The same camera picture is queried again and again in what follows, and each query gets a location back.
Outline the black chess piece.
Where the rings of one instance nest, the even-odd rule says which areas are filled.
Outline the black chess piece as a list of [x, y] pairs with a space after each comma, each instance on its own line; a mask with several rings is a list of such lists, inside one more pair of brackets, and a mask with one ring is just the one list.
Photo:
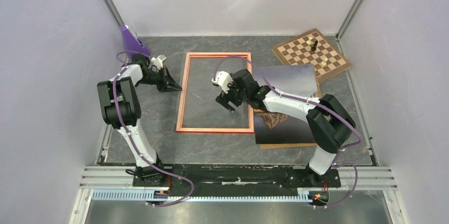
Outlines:
[[318, 40], [316, 40], [316, 41], [313, 43], [313, 45], [312, 45], [312, 47], [311, 47], [311, 50], [312, 50], [312, 51], [316, 51], [317, 45], [318, 45]]

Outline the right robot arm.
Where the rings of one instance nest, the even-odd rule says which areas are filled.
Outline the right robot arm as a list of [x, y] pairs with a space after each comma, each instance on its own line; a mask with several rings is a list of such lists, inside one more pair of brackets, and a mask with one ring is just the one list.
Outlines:
[[211, 81], [221, 88], [216, 102], [231, 113], [247, 103], [255, 110], [285, 114], [308, 124], [317, 146], [304, 170], [304, 179], [313, 187], [324, 183], [344, 143], [357, 133], [354, 121], [333, 95], [322, 98], [292, 95], [269, 82], [260, 85], [247, 69], [235, 73], [217, 71]]

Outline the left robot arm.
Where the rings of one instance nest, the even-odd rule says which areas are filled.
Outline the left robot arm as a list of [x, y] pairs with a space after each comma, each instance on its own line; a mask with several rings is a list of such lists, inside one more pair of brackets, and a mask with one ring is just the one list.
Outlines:
[[136, 52], [131, 61], [124, 62], [111, 79], [99, 82], [97, 92], [104, 122], [125, 139], [135, 158], [134, 169], [126, 169], [133, 176], [134, 186], [160, 186], [168, 180], [168, 172], [143, 131], [142, 115], [136, 87], [154, 85], [161, 92], [180, 92], [182, 87], [171, 77], [164, 65], [166, 57], [148, 57]]

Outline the mountain landscape photo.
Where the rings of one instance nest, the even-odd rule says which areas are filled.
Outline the mountain landscape photo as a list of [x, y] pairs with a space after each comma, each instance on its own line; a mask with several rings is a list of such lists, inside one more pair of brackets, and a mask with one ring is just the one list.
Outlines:
[[[312, 65], [257, 67], [253, 77], [259, 85], [265, 85], [265, 77], [274, 88], [290, 95], [319, 97]], [[258, 145], [315, 143], [308, 124], [286, 114], [254, 110], [254, 128], [255, 142]]]

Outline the brown frame backing board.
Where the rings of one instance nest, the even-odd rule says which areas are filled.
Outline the brown frame backing board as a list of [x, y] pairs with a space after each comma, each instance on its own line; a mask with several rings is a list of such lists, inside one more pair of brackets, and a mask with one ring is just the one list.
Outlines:
[[[267, 76], [275, 87], [290, 94], [321, 97], [320, 86], [311, 76]], [[316, 146], [306, 122], [280, 113], [254, 111], [255, 142], [260, 149]]]

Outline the white chess piece lower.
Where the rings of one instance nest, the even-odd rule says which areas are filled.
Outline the white chess piece lower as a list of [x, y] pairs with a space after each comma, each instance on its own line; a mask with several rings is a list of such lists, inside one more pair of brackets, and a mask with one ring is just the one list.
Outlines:
[[326, 66], [327, 65], [327, 61], [328, 61], [328, 58], [324, 58], [323, 60], [322, 60], [322, 62], [321, 62], [321, 65], [324, 67], [324, 66]]

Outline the orange picture frame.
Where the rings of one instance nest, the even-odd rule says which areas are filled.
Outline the orange picture frame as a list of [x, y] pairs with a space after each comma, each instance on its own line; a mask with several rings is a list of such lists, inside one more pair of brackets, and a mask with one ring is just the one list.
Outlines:
[[250, 52], [187, 52], [185, 58], [185, 66], [183, 70], [183, 80], [181, 96], [179, 100], [179, 108], [176, 122], [176, 131], [182, 133], [243, 133], [252, 134], [254, 133], [254, 111], [249, 106], [248, 107], [248, 128], [187, 128], [183, 127], [183, 119], [185, 112], [186, 96], [187, 96], [187, 85], [188, 76], [190, 72], [190, 63], [192, 58], [227, 58], [232, 55], [238, 58], [246, 58], [249, 60], [247, 63], [247, 69], [252, 72], [252, 55]]

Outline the purple plastic stand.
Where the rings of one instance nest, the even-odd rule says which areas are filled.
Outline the purple plastic stand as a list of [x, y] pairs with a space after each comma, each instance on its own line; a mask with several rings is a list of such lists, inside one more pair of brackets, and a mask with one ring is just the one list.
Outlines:
[[121, 25], [120, 30], [122, 34], [124, 50], [126, 51], [129, 61], [135, 61], [134, 56], [138, 53], [141, 53], [146, 57], [147, 64], [150, 64], [151, 53], [146, 45], [131, 33], [127, 25]]

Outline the wooden chessboard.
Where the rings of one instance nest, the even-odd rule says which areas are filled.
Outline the wooden chessboard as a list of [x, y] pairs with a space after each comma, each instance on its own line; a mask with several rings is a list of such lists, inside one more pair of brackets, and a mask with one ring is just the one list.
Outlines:
[[[316, 51], [311, 50], [313, 43], [307, 44], [308, 37], [313, 37], [313, 43], [318, 40]], [[319, 83], [349, 70], [352, 66], [351, 62], [318, 29], [309, 30], [276, 44], [272, 47], [272, 52], [284, 65], [312, 65]], [[323, 67], [321, 62], [325, 57], [328, 61]]]

